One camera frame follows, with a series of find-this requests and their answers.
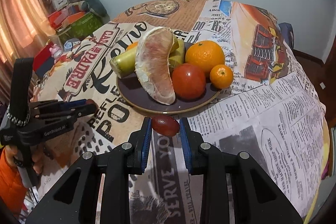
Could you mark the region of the orange sleeve forearm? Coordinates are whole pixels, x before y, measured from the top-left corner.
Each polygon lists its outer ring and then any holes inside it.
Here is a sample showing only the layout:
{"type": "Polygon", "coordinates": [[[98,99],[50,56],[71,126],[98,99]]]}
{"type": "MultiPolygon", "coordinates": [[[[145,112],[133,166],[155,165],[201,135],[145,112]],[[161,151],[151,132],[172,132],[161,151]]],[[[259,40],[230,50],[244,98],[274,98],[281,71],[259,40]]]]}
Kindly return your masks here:
{"type": "Polygon", "coordinates": [[[0,183],[1,199],[9,211],[19,215],[27,189],[22,184],[18,169],[7,162],[5,149],[1,152],[0,183]]]}

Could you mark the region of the person's left hand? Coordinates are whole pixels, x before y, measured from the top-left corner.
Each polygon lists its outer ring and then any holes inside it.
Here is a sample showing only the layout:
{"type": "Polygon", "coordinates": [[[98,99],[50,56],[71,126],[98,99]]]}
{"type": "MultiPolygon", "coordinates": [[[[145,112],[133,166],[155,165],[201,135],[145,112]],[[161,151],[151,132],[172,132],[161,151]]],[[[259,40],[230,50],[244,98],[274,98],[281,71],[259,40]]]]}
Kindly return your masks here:
{"type": "MultiPolygon", "coordinates": [[[[16,168],[17,165],[14,162],[14,157],[18,154],[18,149],[15,145],[5,146],[5,158],[9,166],[16,168]]],[[[43,171],[43,145],[39,144],[36,150],[32,154],[32,160],[34,162],[33,169],[37,174],[41,174],[43,171]]]]}

